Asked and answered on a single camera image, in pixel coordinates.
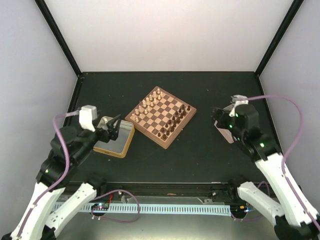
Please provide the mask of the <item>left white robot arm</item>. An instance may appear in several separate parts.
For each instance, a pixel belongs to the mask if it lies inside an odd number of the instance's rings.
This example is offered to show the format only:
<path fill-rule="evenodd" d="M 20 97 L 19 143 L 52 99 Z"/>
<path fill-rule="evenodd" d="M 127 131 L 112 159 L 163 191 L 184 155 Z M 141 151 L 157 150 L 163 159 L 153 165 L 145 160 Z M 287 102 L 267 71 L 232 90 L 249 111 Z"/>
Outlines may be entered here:
<path fill-rule="evenodd" d="M 55 240 L 84 204 L 94 198 L 103 199 L 108 192 L 107 181 L 93 173 L 58 210 L 52 210 L 95 144 L 98 141 L 115 141 L 120 124 L 121 117 L 117 115 L 104 127 L 84 127 L 82 131 L 73 126 L 55 126 L 51 150 L 36 177 L 28 207 L 14 231 L 5 234 L 2 239 Z"/>

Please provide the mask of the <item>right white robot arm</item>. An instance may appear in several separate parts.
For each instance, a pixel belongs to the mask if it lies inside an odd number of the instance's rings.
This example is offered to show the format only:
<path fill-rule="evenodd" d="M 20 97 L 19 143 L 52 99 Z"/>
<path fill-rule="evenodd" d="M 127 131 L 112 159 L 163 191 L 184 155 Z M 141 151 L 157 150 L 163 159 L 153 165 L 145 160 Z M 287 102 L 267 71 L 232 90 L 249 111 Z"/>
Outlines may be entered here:
<path fill-rule="evenodd" d="M 320 214 L 306 199 L 287 165 L 282 164 L 279 145 L 261 130 L 255 107 L 247 101 L 225 108 L 215 107 L 211 118 L 214 126 L 228 131 L 237 146 L 251 158 L 277 200 L 244 177 L 229 182 L 228 198 L 234 202 L 243 200 L 258 210 L 272 224 L 280 240 L 318 239 Z"/>

